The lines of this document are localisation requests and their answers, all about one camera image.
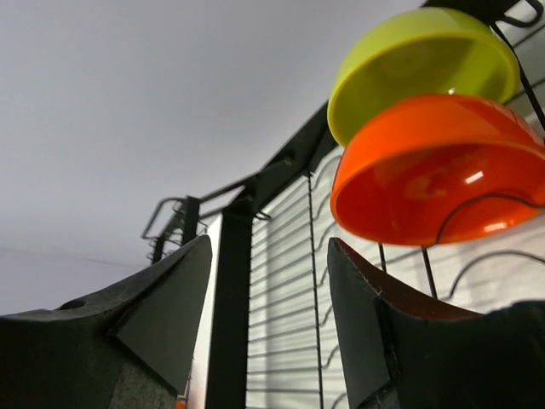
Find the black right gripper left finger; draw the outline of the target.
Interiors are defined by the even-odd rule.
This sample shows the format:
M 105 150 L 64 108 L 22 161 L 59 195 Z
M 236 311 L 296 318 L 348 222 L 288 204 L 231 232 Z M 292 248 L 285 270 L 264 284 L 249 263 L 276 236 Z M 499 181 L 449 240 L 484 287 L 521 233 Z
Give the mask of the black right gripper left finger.
M 208 288 L 201 235 L 163 260 L 53 310 L 1 318 L 4 408 L 173 408 Z

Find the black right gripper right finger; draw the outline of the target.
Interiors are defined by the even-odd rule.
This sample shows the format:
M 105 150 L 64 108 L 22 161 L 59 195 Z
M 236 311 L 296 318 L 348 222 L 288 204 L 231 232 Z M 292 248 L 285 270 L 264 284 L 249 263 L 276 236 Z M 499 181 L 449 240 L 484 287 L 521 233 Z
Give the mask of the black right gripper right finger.
M 330 297 L 352 408 L 541 408 L 544 304 L 479 314 L 328 248 Z

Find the orange plastic bowl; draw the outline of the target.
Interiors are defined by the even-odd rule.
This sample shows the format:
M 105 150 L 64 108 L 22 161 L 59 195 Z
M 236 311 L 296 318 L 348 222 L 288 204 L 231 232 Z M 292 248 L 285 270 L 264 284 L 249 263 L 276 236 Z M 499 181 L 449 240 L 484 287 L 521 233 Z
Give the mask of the orange plastic bowl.
M 349 233 L 408 246 L 481 239 L 543 205 L 543 139 L 516 112 L 466 95 L 411 97 L 369 121 L 330 197 Z

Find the lime green plastic bowl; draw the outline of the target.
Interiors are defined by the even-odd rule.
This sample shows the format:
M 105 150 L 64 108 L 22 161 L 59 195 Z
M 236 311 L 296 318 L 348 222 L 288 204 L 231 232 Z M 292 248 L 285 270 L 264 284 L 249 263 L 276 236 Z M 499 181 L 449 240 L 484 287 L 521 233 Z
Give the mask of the lime green plastic bowl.
M 404 98 L 462 94 L 504 103 L 518 87 L 517 58 L 485 23 L 455 9 L 412 9 L 375 26 L 347 52 L 327 120 L 344 147 L 365 123 Z

